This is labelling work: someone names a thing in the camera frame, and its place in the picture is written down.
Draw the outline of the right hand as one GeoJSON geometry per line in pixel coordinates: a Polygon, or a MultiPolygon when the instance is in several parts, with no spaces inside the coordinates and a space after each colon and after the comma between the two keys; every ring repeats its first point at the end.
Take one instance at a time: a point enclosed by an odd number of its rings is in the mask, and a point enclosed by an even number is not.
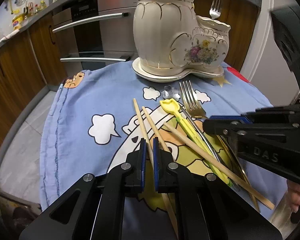
{"type": "Polygon", "coordinates": [[[290,180],[287,181],[287,196],[293,213],[297,213],[300,207],[300,185],[290,180]]]}

